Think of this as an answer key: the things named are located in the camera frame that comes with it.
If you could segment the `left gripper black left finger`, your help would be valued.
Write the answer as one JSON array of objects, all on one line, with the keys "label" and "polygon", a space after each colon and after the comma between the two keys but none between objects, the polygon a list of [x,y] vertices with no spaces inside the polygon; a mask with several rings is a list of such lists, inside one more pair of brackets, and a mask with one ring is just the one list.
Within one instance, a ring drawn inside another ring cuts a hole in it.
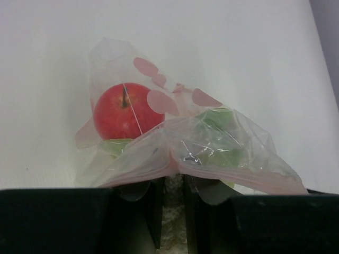
[{"label": "left gripper black left finger", "polygon": [[155,253],[163,187],[2,190],[1,253]]}]

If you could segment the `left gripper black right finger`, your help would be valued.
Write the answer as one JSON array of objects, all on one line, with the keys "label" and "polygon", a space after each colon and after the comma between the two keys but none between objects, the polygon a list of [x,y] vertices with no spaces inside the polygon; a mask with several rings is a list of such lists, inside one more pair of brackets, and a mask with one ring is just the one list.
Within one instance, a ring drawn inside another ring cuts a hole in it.
[{"label": "left gripper black right finger", "polygon": [[338,253],[338,196],[243,195],[184,177],[189,253]]}]

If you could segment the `green white fake cabbage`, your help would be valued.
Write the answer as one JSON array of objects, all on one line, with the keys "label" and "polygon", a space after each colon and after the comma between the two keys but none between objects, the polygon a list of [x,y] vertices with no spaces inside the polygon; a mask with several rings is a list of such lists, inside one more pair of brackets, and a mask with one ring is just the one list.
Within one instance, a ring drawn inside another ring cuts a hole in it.
[{"label": "green white fake cabbage", "polygon": [[97,158],[114,173],[152,171],[174,163],[183,167],[238,167],[248,137],[235,113],[209,108],[191,117],[166,120],[135,139],[111,139],[97,145]]}]

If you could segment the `clear zip top bag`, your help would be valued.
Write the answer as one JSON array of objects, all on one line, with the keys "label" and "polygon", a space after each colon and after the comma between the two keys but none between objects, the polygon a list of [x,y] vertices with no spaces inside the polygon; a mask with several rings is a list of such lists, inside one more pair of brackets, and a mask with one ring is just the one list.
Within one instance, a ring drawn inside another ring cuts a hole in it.
[{"label": "clear zip top bag", "polygon": [[220,180],[246,193],[305,194],[268,132],[198,88],[175,82],[129,42],[90,52],[92,114],[76,133],[85,187],[171,175]]}]

